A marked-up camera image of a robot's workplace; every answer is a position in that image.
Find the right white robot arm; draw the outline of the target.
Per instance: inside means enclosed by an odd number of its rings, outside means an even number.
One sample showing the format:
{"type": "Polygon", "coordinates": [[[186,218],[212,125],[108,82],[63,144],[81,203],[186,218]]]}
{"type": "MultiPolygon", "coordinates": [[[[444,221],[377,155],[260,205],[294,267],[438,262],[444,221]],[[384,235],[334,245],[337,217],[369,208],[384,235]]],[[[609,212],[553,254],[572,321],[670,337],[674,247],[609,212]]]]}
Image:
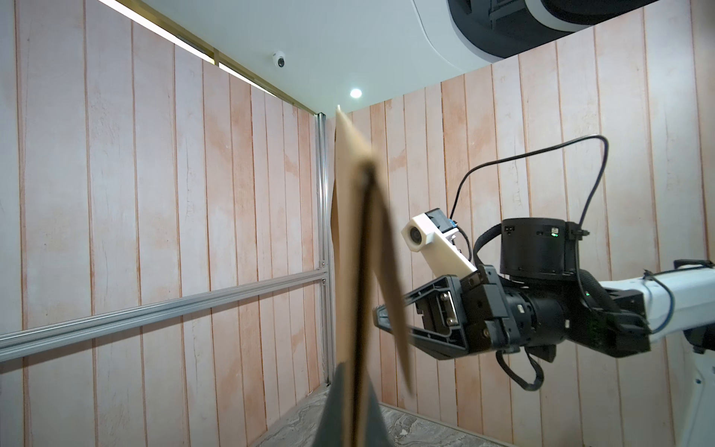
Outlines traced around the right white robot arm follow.
{"type": "Polygon", "coordinates": [[[524,352],[543,385],[543,362],[571,341],[621,359],[648,352],[682,333],[692,346],[692,391],[678,439],[681,446],[714,443],[714,266],[678,260],[672,269],[636,279],[599,281],[579,266],[584,229],[547,218],[512,218],[485,231],[482,247],[501,242],[500,266],[465,257],[454,246],[457,225],[440,210],[413,217],[402,235],[433,279],[406,295],[422,323],[410,343],[434,359],[492,352],[499,361],[524,352]]]}

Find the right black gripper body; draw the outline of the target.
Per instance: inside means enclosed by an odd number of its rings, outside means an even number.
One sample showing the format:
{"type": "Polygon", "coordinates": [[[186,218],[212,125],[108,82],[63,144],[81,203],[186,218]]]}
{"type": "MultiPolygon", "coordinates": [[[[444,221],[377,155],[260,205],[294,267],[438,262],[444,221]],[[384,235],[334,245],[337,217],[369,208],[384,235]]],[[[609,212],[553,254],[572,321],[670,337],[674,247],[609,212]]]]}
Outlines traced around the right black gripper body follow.
{"type": "Polygon", "coordinates": [[[502,279],[492,266],[482,266],[460,282],[458,311],[469,354],[515,353],[536,343],[536,305],[525,288],[502,279]]]}

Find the brown file bag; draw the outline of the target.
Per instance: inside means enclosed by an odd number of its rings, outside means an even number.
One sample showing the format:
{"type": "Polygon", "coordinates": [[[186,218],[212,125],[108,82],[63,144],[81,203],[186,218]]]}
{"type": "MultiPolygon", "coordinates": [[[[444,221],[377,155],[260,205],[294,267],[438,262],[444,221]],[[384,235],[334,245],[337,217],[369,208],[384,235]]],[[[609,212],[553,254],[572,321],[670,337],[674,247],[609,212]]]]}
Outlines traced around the brown file bag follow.
{"type": "Polygon", "coordinates": [[[378,283],[382,291],[405,375],[411,372],[411,337],[383,171],[374,149],[342,110],[335,113],[334,167],[331,237],[338,324],[336,359],[344,372],[342,444],[362,446],[368,420],[372,283],[378,283]]]}

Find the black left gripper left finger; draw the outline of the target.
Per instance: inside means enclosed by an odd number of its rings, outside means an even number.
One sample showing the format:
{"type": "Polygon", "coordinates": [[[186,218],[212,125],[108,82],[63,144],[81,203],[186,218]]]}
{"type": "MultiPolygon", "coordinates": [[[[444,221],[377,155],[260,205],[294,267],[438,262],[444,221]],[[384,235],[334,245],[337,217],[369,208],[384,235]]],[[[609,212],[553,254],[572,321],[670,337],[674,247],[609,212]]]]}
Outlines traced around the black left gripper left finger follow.
{"type": "Polygon", "coordinates": [[[346,385],[346,364],[339,363],[334,371],[333,381],[328,388],[328,396],[320,423],[314,437],[313,447],[344,446],[344,386],[346,385]]]}

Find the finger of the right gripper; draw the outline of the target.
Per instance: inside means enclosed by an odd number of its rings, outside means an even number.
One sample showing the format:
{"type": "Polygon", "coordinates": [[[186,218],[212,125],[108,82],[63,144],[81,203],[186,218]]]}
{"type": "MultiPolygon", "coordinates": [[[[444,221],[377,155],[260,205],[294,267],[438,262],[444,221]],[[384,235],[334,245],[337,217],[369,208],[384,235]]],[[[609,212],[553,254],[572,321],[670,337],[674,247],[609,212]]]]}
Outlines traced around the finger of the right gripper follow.
{"type": "Polygon", "coordinates": [[[403,298],[409,330],[456,330],[461,324],[458,299],[461,282],[445,275],[409,292],[403,298]]]}
{"type": "Polygon", "coordinates": [[[464,326],[458,323],[448,325],[447,329],[448,333],[443,335],[408,325],[408,342],[438,361],[467,357],[469,349],[464,326]]]}

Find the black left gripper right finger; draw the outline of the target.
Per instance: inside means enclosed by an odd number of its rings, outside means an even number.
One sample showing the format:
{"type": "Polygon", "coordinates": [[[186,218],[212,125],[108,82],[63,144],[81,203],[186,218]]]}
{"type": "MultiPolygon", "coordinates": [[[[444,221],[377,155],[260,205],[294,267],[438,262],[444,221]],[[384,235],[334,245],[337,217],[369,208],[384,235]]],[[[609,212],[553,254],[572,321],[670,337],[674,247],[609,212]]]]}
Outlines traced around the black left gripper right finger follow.
{"type": "Polygon", "coordinates": [[[380,404],[372,386],[372,382],[368,382],[368,400],[367,400],[367,420],[366,420],[366,447],[392,447],[393,443],[390,439],[385,419],[383,418],[380,404]]]}

